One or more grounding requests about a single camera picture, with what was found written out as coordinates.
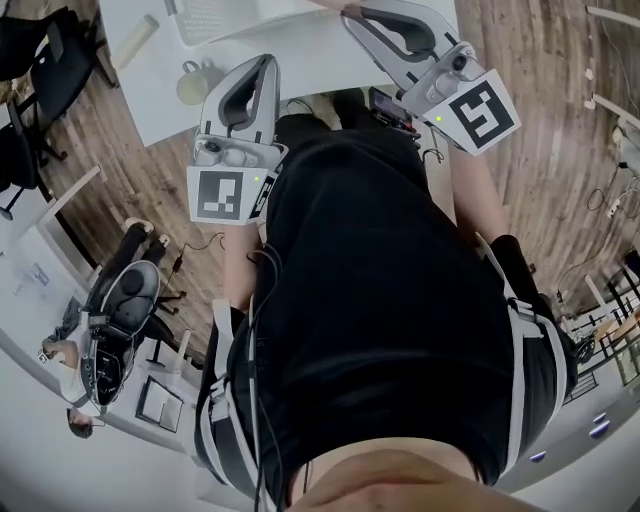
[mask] light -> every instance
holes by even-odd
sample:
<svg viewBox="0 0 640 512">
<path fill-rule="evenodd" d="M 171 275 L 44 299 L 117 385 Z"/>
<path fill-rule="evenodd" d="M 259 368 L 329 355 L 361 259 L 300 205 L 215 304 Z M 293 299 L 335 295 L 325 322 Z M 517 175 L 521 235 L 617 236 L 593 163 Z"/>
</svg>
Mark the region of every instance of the light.
<svg viewBox="0 0 640 512">
<path fill-rule="evenodd" d="M 544 459 L 547 456 L 547 452 L 540 452 L 537 455 L 534 455 L 533 457 L 531 457 L 531 462 L 541 462 L 542 459 Z"/>
<path fill-rule="evenodd" d="M 605 421 L 602 425 L 597 426 L 591 432 L 589 432 L 589 435 L 593 439 L 600 439 L 607 433 L 607 430 L 609 430 L 609 425 L 611 425 L 611 422 Z"/>
</svg>

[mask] black cable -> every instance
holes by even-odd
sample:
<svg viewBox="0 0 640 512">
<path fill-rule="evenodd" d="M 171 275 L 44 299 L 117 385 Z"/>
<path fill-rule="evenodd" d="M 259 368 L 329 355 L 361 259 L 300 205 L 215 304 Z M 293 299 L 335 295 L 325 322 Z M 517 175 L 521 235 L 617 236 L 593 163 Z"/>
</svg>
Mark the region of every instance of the black cable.
<svg viewBox="0 0 640 512">
<path fill-rule="evenodd" d="M 258 387 L 256 386 L 256 395 L 258 395 Z M 280 445 L 278 444 L 278 440 L 276 439 L 276 434 L 273 431 L 273 426 L 271 425 L 271 421 L 269 421 L 269 415 L 267 414 L 267 410 L 264 408 L 264 404 L 262 403 L 262 398 L 258 395 L 258 403 L 260 404 L 260 408 L 262 409 L 262 414 L 264 414 L 264 419 L 267 422 L 267 428 L 271 433 L 271 438 L 273 439 L 273 445 L 276 449 L 276 456 L 278 457 L 278 496 L 276 498 L 276 510 L 280 510 L 280 502 L 282 501 L 282 494 L 284 490 L 284 475 L 282 469 L 282 453 L 280 452 Z"/>
<path fill-rule="evenodd" d="M 272 249 L 272 250 L 277 254 L 277 251 L 275 251 L 275 249 L 273 249 L 273 247 L 272 247 L 272 246 L 267 246 L 267 245 L 265 245 L 263 248 L 264 248 L 264 249 Z M 280 272 L 279 272 L 279 268 L 278 268 L 278 265 L 277 265 L 277 263 L 276 263 L 276 260 L 275 260 L 275 259 L 274 259 L 270 254 L 268 254 L 268 253 L 267 253 L 266 251 L 264 251 L 264 250 L 251 251 L 250 253 L 248 253 L 248 254 L 247 254 L 247 258 L 248 258 L 250 261 L 252 261 L 253 263 L 256 263 L 256 262 L 254 262 L 254 260 L 252 260 L 252 259 L 250 258 L 250 255 L 251 255 L 251 254 L 254 254 L 254 253 L 261 254 L 261 255 L 263 255 L 263 256 L 265 256 L 265 257 L 267 257 L 267 258 L 268 258 L 268 260 L 271 262 L 271 264 L 273 265 L 274 271 L 275 271 L 275 283 L 274 283 L 274 285 L 271 287 L 271 290 L 269 290 L 269 293 L 268 293 L 268 294 L 267 294 L 267 296 L 264 298 L 264 300 L 262 301 L 262 303 L 260 304 L 260 306 L 258 306 L 258 308 L 256 309 L 256 312 L 255 312 L 255 314 L 253 315 L 253 319 L 252 319 L 251 323 L 249 324 L 249 327 L 248 327 L 248 329 L 247 329 L 247 344 L 248 344 L 248 345 L 250 345 L 250 343 L 251 343 L 251 334 L 252 334 L 254 331 L 256 331 L 256 341 L 257 341 L 257 327 L 258 327 L 258 322 L 259 322 L 259 320 L 260 320 L 260 315 L 261 315 L 261 313 L 262 313 L 262 311 L 263 311 L 264 307 L 265 307 L 265 306 L 267 305 L 267 303 L 269 302 L 269 299 L 271 298 L 271 296 L 272 296 L 272 295 L 273 295 L 273 293 L 275 292 L 275 290 L 276 290 L 276 288 L 277 288 L 277 285 L 278 285 L 278 279 L 279 279 L 279 277 L 280 277 Z M 280 453 L 280 446 L 279 446 L 279 444 L 278 444 L 278 440 L 277 440 L 277 438 L 275 437 L 275 433 L 273 432 L 273 428 L 272 428 L 272 426 L 271 426 L 271 422 L 270 422 L 270 420 L 269 420 L 269 416 L 267 415 L 267 411 L 266 411 L 266 409 L 264 408 L 264 405 L 262 405 L 262 400 L 261 400 L 261 398 L 260 398 L 260 391 L 259 391 L 259 389 L 260 389 L 260 387 L 259 387 L 259 372 L 258 372 L 258 362 L 257 362 L 257 359 L 258 359 L 258 357 L 257 357 L 257 353 L 258 353 L 258 346 L 257 346 L 257 343 L 256 343 L 256 346 L 255 346 L 254 348 L 255 348 L 255 359 L 254 359 L 254 364 L 253 364 L 253 372 L 254 372 L 253 377 L 254 377 L 254 384 L 255 384 L 255 390 L 256 390 L 256 400 L 257 400 L 257 401 L 258 401 L 258 403 L 262 406 L 262 413 L 264 414 L 265 420 L 267 421 L 267 426 L 268 426 L 268 428 L 269 428 L 269 430 L 270 430 L 270 432 L 271 432 L 271 435 L 272 435 L 272 437 L 273 437 L 274 446 L 275 446 L 275 448 L 276 448 L 276 453 L 277 453 L 277 455 L 278 455 L 278 470 L 279 470 L 279 475 L 280 475 L 280 476 L 279 476 L 279 480 L 280 480 L 280 481 L 279 481 L 278 483 L 279 483 L 280 485 L 278 486 L 278 487 L 279 487 L 279 489 L 278 489 L 278 496 L 277 496 L 277 498 L 276 498 L 276 510 L 280 510 L 280 501 L 281 501 L 282 492 L 283 492 L 283 488 L 284 488 L 284 482 L 283 482 L 283 480 L 284 480 L 284 476 L 283 476 L 283 468 L 282 468 L 282 457 L 281 457 L 281 453 Z M 256 415 L 256 428 L 255 428 L 255 431 L 253 432 L 253 435 L 254 435 L 254 436 L 256 436 L 256 435 L 258 436 L 258 445 L 260 445 L 260 440 L 259 440 L 259 436 L 260 436 L 260 415 L 259 415 L 259 414 L 257 414 L 257 415 Z M 259 473 L 259 474 L 258 474 L 258 483 L 257 483 L 257 485 L 256 485 L 256 495 L 255 495 L 255 502 L 254 502 L 254 511 L 257 511 L 257 510 L 258 510 L 259 503 L 260 503 L 260 487 L 261 487 L 261 485 L 262 485 L 262 478 L 261 478 L 262 473 L 261 473 L 261 471 L 263 470 L 263 469 L 262 469 L 262 466 L 263 466 L 263 464 L 264 464 L 264 463 L 263 463 L 262 453 L 260 453 L 260 454 L 259 454 L 259 456 L 260 456 L 260 469 L 259 469 L 259 471 L 258 471 L 258 473 Z"/>
<path fill-rule="evenodd" d="M 591 194 L 589 195 L 589 199 L 587 199 L 587 210 L 589 210 L 590 212 L 596 212 L 596 211 L 600 210 L 605 205 L 609 209 L 612 209 L 612 205 L 610 205 L 609 202 L 608 202 L 608 197 L 611 194 L 611 189 L 613 188 L 613 184 L 615 183 L 616 178 L 618 177 L 618 173 L 620 172 L 620 169 L 626 169 L 626 168 L 628 168 L 628 166 L 624 162 L 616 164 L 616 170 L 613 173 L 613 176 L 611 177 L 611 180 L 609 181 L 609 184 L 607 185 L 606 191 L 602 190 L 600 187 L 598 187 L 598 188 L 594 189 L 591 192 Z M 600 202 L 598 203 L 597 206 L 592 205 L 593 198 L 598 193 L 600 194 Z M 614 222 L 615 222 L 615 215 L 612 215 L 611 216 L 611 222 L 609 223 L 609 227 L 607 228 L 607 234 L 604 237 L 604 240 L 602 242 L 602 246 L 600 247 L 600 249 L 598 249 L 598 251 L 594 255 L 588 256 L 584 261 L 582 261 L 580 263 L 577 263 L 576 265 L 573 265 L 564 274 L 562 274 L 562 277 L 560 278 L 560 281 L 558 281 L 558 290 L 556 292 L 556 297 L 558 298 L 558 301 L 561 304 L 564 302 L 564 300 L 562 298 L 562 292 L 560 291 L 560 288 L 562 287 L 563 281 L 566 279 L 566 277 L 571 272 L 573 272 L 574 270 L 582 267 L 586 263 L 589 263 L 590 261 L 595 260 L 598 256 L 600 256 L 600 254 L 602 253 L 602 251 L 604 251 L 604 249 L 605 249 L 605 247 L 607 245 L 607 238 L 609 238 L 609 235 L 611 234 L 611 230 L 613 228 Z"/>
<path fill-rule="evenodd" d="M 211 237 L 211 239 L 209 240 L 207 245 L 205 245 L 203 247 L 194 247 L 189 242 L 185 242 L 185 244 L 182 246 L 182 250 L 180 251 L 180 255 L 176 258 L 176 261 L 173 263 L 173 268 L 171 269 L 171 274 L 169 274 L 169 278 L 167 279 L 167 283 L 164 285 L 162 293 L 160 293 L 159 297 L 162 297 L 166 293 L 166 291 L 169 289 L 169 284 L 171 283 L 171 279 L 173 278 L 173 276 L 175 274 L 180 272 L 180 269 L 182 268 L 183 259 L 184 259 L 184 253 L 187 250 L 187 247 L 190 248 L 194 252 L 204 251 L 205 249 L 208 249 L 211 246 L 211 244 L 213 243 L 213 241 L 219 236 L 221 236 L 221 238 L 218 239 L 218 243 L 220 244 L 220 247 L 224 251 L 226 249 L 224 248 L 224 245 L 222 245 L 222 240 L 224 240 L 224 233 L 222 233 L 222 232 L 214 233 L 214 235 Z"/>
<path fill-rule="evenodd" d="M 189 247 L 192 251 L 195 251 L 195 252 L 204 251 L 205 249 L 208 249 L 213 243 L 213 241 L 221 235 L 222 235 L 222 238 L 220 239 L 220 247 L 222 248 L 222 250 L 224 250 L 224 246 L 221 243 L 221 240 L 224 239 L 224 233 L 219 232 L 219 233 L 214 233 L 211 239 L 209 240 L 209 242 L 207 243 L 207 245 L 203 247 L 194 247 L 189 242 L 185 242 L 185 244 L 182 246 L 182 251 L 180 252 L 180 256 L 184 256 L 184 252 L 186 251 L 187 247 Z"/>
<path fill-rule="evenodd" d="M 307 462 L 307 467 L 304 470 L 304 486 L 302 487 L 302 494 L 307 494 L 307 489 L 309 489 L 309 463 Z"/>
<path fill-rule="evenodd" d="M 560 303 L 564 302 L 562 299 L 562 292 L 560 291 L 560 287 L 562 286 L 562 282 L 566 279 L 566 277 L 574 270 L 582 267 L 583 265 L 585 265 L 586 263 L 589 263 L 590 261 L 595 260 L 598 256 L 600 256 L 600 254 L 602 253 L 602 251 L 604 251 L 604 248 L 607 246 L 607 238 L 609 238 L 609 235 L 611 234 L 612 231 L 612 227 L 613 224 L 615 223 L 615 217 L 611 217 L 611 222 L 609 223 L 609 228 L 607 229 L 607 234 L 604 237 L 604 240 L 602 241 L 602 246 L 600 246 L 600 249 L 598 249 L 598 251 L 593 255 L 593 256 L 589 256 L 587 259 L 585 259 L 584 261 L 574 265 L 573 267 L 571 267 L 569 270 L 567 270 L 562 277 L 560 278 L 560 281 L 558 282 L 558 292 L 557 292 L 557 297 L 558 300 L 560 301 Z"/>
<path fill-rule="evenodd" d="M 260 512 L 260 488 L 262 487 L 262 460 L 260 460 L 260 466 L 258 466 L 258 481 L 256 482 L 256 494 L 253 498 L 253 512 Z"/>
<path fill-rule="evenodd" d="M 427 168 L 427 155 L 429 153 L 436 155 L 436 157 L 438 158 L 438 163 L 442 163 L 444 161 L 444 155 L 442 154 L 442 151 L 435 148 L 426 149 L 422 152 L 422 165 L 425 169 Z"/>
<path fill-rule="evenodd" d="M 607 198 L 609 197 L 609 194 L 611 193 L 611 189 L 613 188 L 613 184 L 616 181 L 616 178 L 618 177 L 618 173 L 620 172 L 620 169 L 622 169 L 623 166 L 622 164 L 616 164 L 616 170 L 613 173 L 613 176 L 611 177 L 611 181 L 609 181 L 609 185 L 607 185 L 607 191 L 605 192 L 604 190 L 602 190 L 601 188 L 596 188 L 591 192 L 591 195 L 589 196 L 589 199 L 587 199 L 587 210 L 589 210 L 590 212 L 596 212 L 598 211 L 600 208 L 602 208 L 604 205 L 607 205 L 609 208 L 611 208 L 611 205 L 608 203 Z M 600 203 L 598 203 L 598 206 L 592 207 L 591 206 L 591 201 L 593 200 L 594 196 L 600 193 Z"/>
</svg>

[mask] black shirt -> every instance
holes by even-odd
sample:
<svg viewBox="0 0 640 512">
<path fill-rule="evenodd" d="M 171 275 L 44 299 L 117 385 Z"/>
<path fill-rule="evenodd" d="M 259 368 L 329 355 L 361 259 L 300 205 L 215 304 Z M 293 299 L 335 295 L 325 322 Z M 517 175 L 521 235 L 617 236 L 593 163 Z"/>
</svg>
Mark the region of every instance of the black shirt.
<svg viewBox="0 0 640 512">
<path fill-rule="evenodd" d="M 281 482 L 262 417 L 272 495 L 308 461 L 388 437 L 455 446 L 494 484 L 506 465 L 513 383 L 502 283 L 431 200 L 411 141 L 391 130 L 342 131 L 299 147 L 269 199 L 267 234 L 282 262 L 276 279 L 260 261 L 255 298 L 260 306 L 271 294 L 257 362 L 284 473 Z M 517 240 L 492 249 L 518 298 L 551 318 Z M 228 371 L 251 439 L 246 328 Z M 547 342 L 525 344 L 525 377 L 521 453 L 553 411 Z"/>
</svg>

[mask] white desk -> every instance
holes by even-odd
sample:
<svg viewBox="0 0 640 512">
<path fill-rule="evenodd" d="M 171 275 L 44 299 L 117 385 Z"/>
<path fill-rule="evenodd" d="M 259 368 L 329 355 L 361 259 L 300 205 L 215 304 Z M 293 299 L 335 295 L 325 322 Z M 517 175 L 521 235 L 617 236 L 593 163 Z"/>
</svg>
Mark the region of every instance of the white desk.
<svg viewBox="0 0 640 512">
<path fill-rule="evenodd" d="M 457 29 L 454 0 L 414 0 L 432 7 Z M 160 24 L 119 79 L 145 146 L 193 128 L 201 106 L 186 106 L 176 84 L 187 60 L 212 61 L 227 73 L 263 53 L 275 55 L 282 72 L 281 99 L 391 83 L 342 26 L 337 12 L 310 15 L 234 39 L 188 49 L 162 0 L 100 0 L 111 48 L 117 48 L 138 21 L 150 14 Z"/>
</svg>

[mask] person sitting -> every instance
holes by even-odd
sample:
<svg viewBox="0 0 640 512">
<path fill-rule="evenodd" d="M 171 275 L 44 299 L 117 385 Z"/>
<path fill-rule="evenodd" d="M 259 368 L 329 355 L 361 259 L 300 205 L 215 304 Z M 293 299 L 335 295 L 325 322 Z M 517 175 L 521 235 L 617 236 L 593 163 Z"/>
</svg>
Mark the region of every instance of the person sitting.
<svg viewBox="0 0 640 512">
<path fill-rule="evenodd" d="M 82 382 L 79 364 L 80 354 L 85 353 L 91 343 L 90 313 L 100 311 L 104 298 L 109 293 L 114 281 L 131 264 L 139 247 L 154 230 L 154 226 L 150 222 L 133 217 L 127 219 L 125 225 L 128 228 L 127 233 L 120 242 L 115 255 L 100 273 L 98 281 L 89 293 L 83 311 L 80 312 L 80 316 L 77 319 L 77 325 L 69 329 L 70 333 L 65 336 L 66 339 L 55 340 L 50 337 L 42 344 L 42 351 L 49 359 L 53 359 L 58 354 L 62 355 L 59 360 L 60 364 L 55 366 L 54 373 L 57 374 L 60 382 L 63 398 L 71 405 L 67 409 L 69 429 L 81 439 L 91 437 L 94 418 L 101 416 L 103 413 L 103 408 L 96 405 L 87 394 L 85 385 Z M 159 265 L 166 254 L 169 243 L 170 238 L 167 235 L 160 236 L 150 244 L 141 259 L 150 261 L 156 266 Z M 154 325 L 150 325 L 149 328 L 156 329 Z M 142 340 L 144 340 L 145 332 L 146 330 L 142 330 L 137 333 L 133 343 L 133 350 L 137 350 Z M 96 362 L 98 365 L 97 373 L 109 373 L 106 368 L 104 368 L 105 371 L 100 371 L 100 361 Z M 126 375 L 122 375 L 122 370 L 120 372 L 120 375 L 113 375 L 113 378 L 109 378 L 109 380 L 117 381 L 118 387 L 121 380 L 126 378 Z"/>
</svg>

